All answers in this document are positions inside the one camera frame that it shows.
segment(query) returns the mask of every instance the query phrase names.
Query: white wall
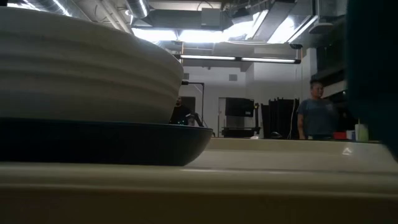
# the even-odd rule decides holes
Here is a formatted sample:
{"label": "white wall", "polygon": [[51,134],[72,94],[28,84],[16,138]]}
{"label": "white wall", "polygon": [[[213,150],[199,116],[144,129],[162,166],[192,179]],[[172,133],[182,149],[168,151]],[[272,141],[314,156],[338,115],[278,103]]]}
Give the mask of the white wall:
{"label": "white wall", "polygon": [[[237,97],[254,99],[256,103],[268,105],[274,98],[300,101],[310,96],[311,75],[317,72],[317,52],[307,49],[307,54],[299,65],[279,63],[254,63],[246,73],[239,68],[184,67],[190,74],[190,82],[205,83],[204,116],[207,125],[217,132],[218,98]],[[229,81],[229,74],[237,74],[238,81]],[[196,112],[201,115],[201,85],[181,86],[180,96],[196,98]],[[245,119],[245,126],[254,126],[254,119]]]}
{"label": "white wall", "polygon": [[[202,68],[184,67],[184,72],[190,74],[190,82],[205,83],[204,119],[209,128],[216,132],[218,127],[218,98],[245,98],[246,74],[239,68]],[[238,75],[236,82],[229,81],[229,74]],[[201,115],[201,92],[193,85],[181,86],[180,96],[194,96],[195,109]]]}

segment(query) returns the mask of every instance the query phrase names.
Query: short hair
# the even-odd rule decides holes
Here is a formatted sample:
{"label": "short hair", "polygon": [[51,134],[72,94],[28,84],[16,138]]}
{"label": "short hair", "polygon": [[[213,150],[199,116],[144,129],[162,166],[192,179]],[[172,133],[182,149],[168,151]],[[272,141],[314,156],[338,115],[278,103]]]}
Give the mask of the short hair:
{"label": "short hair", "polygon": [[312,90],[312,88],[313,88],[313,86],[314,86],[315,84],[321,84],[321,85],[323,85],[322,82],[319,81],[319,80],[311,80],[311,81],[310,81],[310,88],[311,88],[311,90]]}

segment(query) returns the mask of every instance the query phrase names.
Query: white ceramic bowl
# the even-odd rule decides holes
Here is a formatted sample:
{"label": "white ceramic bowl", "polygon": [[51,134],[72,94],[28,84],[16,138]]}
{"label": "white ceramic bowl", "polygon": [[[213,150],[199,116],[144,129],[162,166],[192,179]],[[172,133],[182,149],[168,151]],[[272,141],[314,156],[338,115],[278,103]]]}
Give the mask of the white ceramic bowl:
{"label": "white ceramic bowl", "polygon": [[183,68],[131,34],[0,7],[0,117],[168,123]]}

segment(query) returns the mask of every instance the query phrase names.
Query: man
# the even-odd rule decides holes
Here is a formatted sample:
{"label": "man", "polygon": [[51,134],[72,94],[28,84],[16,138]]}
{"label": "man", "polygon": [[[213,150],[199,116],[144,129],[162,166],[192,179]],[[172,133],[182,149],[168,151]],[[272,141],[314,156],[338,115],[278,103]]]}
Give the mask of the man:
{"label": "man", "polygon": [[331,139],[336,129],[338,114],[333,104],[322,99],[323,85],[310,82],[311,98],[298,107],[297,126],[300,139]]}
{"label": "man", "polygon": [[177,98],[175,103],[172,117],[170,119],[170,124],[180,124],[180,125],[192,125],[190,121],[191,110],[186,106],[182,105],[181,96]]}

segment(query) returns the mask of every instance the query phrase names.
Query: dark blue plate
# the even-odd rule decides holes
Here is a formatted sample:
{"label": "dark blue plate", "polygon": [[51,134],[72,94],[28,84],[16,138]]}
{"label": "dark blue plate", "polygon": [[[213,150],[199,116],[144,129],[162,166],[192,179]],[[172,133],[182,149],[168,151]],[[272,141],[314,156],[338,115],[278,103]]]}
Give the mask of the dark blue plate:
{"label": "dark blue plate", "polygon": [[0,118],[0,161],[184,166],[213,130],[172,124]]}

